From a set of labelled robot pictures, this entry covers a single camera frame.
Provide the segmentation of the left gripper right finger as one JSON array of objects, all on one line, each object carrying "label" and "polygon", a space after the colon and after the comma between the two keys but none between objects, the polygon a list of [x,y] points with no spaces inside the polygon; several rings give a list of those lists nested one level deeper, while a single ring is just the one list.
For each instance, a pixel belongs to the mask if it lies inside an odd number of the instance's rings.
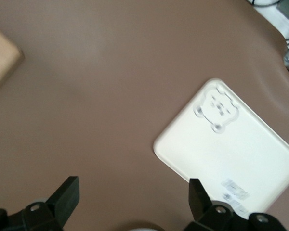
[{"label": "left gripper right finger", "polygon": [[284,231],[275,217],[266,213],[252,213],[247,219],[239,216],[225,202],[213,201],[199,179],[189,180],[188,202],[194,220],[186,231]]}]

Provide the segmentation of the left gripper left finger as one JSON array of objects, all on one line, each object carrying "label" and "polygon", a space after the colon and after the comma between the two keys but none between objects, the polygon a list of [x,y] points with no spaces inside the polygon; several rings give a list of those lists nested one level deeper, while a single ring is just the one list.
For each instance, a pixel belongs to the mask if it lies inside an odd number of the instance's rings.
[{"label": "left gripper left finger", "polygon": [[0,231],[62,231],[79,203],[79,177],[70,176],[46,200],[8,215],[0,208]]}]

